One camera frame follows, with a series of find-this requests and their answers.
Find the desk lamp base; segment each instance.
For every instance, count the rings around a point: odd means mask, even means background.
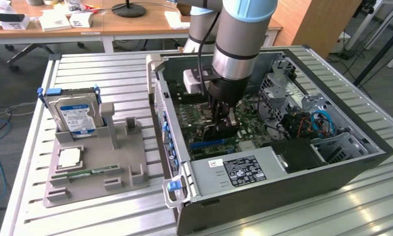
[[[117,4],[112,8],[115,8],[112,12],[116,15],[121,17],[128,17],[128,18],[136,18],[136,17],[144,16],[147,12],[143,6],[133,3],[129,4],[129,8],[127,7],[125,3]]]

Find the wooden cabinet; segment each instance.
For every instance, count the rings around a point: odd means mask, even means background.
[[[325,58],[361,0],[279,0],[273,19],[283,25],[275,45],[309,45]]]

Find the office chair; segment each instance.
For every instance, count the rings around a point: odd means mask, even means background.
[[[80,48],[84,48],[84,43],[77,42],[77,46]],[[13,51],[15,47],[13,45],[5,45],[4,46],[7,50]],[[53,54],[53,51],[51,50],[51,48],[48,48],[48,46],[44,43],[32,43],[28,45],[28,47],[25,47],[25,49],[17,53],[13,58],[7,62],[8,64],[8,68],[11,69],[11,71],[16,72],[20,70],[20,67],[17,65],[13,65],[13,63],[23,58],[35,48],[44,48],[44,50],[49,53]]]

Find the chair wheel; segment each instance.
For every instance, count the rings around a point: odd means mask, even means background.
[[[11,65],[11,66],[9,66],[9,69],[11,69],[11,71],[13,71],[13,72],[20,71],[20,68],[19,68],[17,65]]]
[[[4,47],[5,47],[5,49],[8,51],[13,51],[15,50],[15,46],[13,45],[5,45]]]
[[[77,42],[77,47],[84,48],[84,43]]]

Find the hard drive label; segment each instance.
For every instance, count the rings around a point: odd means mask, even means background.
[[[265,180],[265,174],[255,156],[223,162],[235,187]]]
[[[87,104],[60,107],[68,129],[75,134],[87,134],[96,130],[93,118],[87,114],[91,110]]]

